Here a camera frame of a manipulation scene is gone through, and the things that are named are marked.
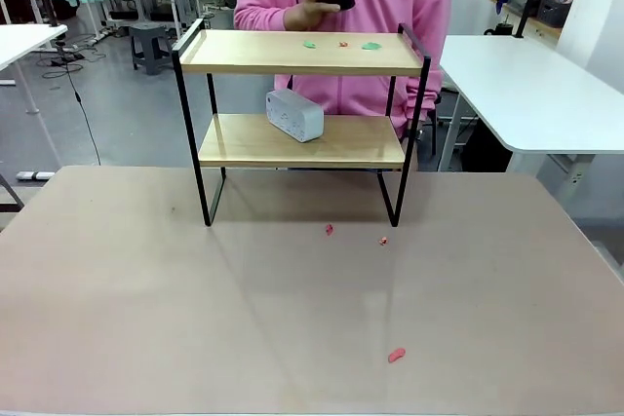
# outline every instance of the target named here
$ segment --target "hand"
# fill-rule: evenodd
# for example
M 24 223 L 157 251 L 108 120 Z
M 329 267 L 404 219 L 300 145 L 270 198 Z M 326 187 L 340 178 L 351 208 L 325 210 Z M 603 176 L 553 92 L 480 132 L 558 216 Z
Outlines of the hand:
M 340 12 L 337 4 L 326 4 L 317 0 L 303 0 L 302 3 L 286 10 L 284 27 L 288 31 L 304 31 L 317 26 L 324 14 Z

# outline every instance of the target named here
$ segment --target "gray stool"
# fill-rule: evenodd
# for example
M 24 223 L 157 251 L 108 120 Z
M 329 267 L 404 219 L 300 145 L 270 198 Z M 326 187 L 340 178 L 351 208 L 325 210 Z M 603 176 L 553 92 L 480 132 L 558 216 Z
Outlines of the gray stool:
M 160 49 L 159 40 L 165 40 L 167 50 Z M 142 51 L 137 52 L 135 40 L 140 42 Z M 133 68 L 143 65 L 147 75 L 156 75 L 161 65 L 172 63 L 172 47 L 167 38 L 167 31 L 162 26 L 152 23 L 136 23 L 130 27 L 130 44 L 133 50 Z

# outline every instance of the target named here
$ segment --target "pink object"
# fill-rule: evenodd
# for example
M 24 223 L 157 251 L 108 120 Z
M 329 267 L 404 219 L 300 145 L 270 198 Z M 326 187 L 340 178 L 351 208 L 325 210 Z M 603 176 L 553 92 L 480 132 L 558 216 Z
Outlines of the pink object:
M 403 348 L 399 348 L 397 351 L 390 354 L 388 357 L 388 362 L 393 363 L 395 360 L 402 358 L 406 355 L 406 350 Z
M 238 0 L 234 22 L 239 29 L 284 30 L 284 12 L 296 0 Z M 434 108 L 442 86 L 438 66 L 449 27 L 450 0 L 356 0 L 355 8 L 327 15 L 319 31 L 375 31 L 396 33 L 408 21 L 433 58 L 420 120 Z M 275 78 L 275 89 L 285 88 L 290 76 Z M 323 106 L 326 114 L 382 116 L 385 113 L 390 77 L 328 77 L 297 75 L 293 89 Z M 415 106 L 418 79 L 397 77 L 392 123 L 401 134 Z

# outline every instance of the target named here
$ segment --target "small red object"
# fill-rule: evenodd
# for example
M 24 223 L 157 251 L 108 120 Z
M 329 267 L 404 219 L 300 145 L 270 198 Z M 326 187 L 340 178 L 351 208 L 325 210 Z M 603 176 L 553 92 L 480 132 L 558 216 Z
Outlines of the small red object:
M 397 351 L 390 354 L 388 357 L 388 362 L 393 363 L 395 360 L 398 360 L 406 355 L 406 350 L 403 348 L 399 348 Z

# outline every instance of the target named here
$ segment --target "power strip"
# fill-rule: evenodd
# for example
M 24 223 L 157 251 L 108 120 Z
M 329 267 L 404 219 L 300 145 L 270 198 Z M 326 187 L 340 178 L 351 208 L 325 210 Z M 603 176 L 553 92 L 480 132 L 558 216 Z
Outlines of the power strip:
M 323 108 L 292 90 L 278 90 L 266 95 L 266 117 L 279 130 L 301 143 L 323 134 Z

